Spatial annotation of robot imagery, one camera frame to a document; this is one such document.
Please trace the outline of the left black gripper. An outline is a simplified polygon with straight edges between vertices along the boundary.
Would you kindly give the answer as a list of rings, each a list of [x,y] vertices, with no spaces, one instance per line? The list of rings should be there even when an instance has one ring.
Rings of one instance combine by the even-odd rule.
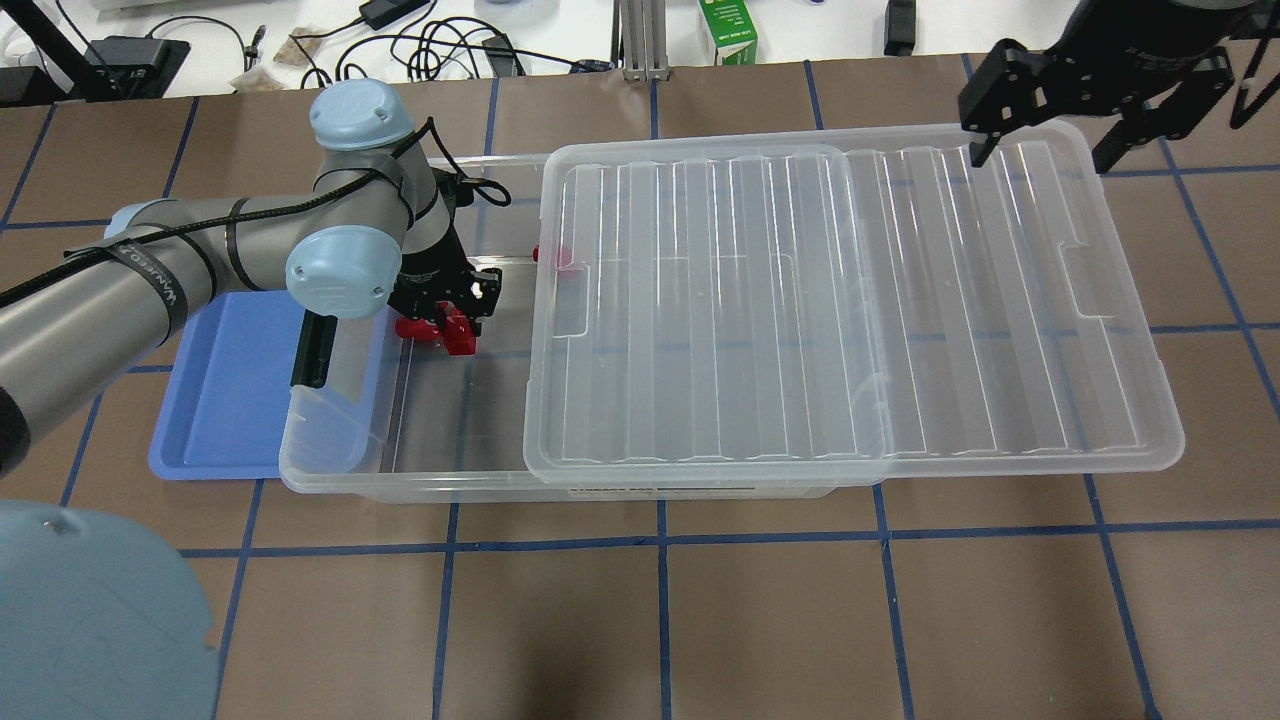
[[[435,193],[406,236],[388,305],[402,316],[424,318],[425,340],[443,340],[449,328],[449,311],[436,305],[453,304],[466,314],[472,336],[479,338],[484,322],[497,309],[502,270],[477,269],[468,260],[454,217],[458,208],[468,208],[476,199],[502,208],[504,186],[460,172],[434,170],[433,178]]]

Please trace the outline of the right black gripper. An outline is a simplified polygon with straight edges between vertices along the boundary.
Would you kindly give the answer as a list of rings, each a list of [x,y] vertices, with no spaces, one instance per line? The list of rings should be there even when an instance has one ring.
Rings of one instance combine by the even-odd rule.
[[[1243,1],[1082,1],[1046,54],[1000,40],[957,96],[970,165],[1051,117],[1120,114],[1092,150],[1098,174],[1134,149],[1185,135],[1234,83],[1221,42],[1244,15]],[[1165,100],[1149,108],[1157,96]]]

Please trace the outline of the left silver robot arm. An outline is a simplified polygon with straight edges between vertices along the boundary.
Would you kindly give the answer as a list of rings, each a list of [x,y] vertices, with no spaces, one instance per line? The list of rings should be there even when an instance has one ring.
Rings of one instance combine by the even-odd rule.
[[[314,100],[325,160],[305,196],[129,205],[104,237],[3,293],[3,471],[227,293],[284,290],[305,310],[294,383],[320,387],[342,320],[392,309],[479,336],[500,295],[454,214],[511,201],[430,164],[396,90],[347,79]],[[188,561],[141,524],[3,502],[3,716],[211,719],[220,661]]]

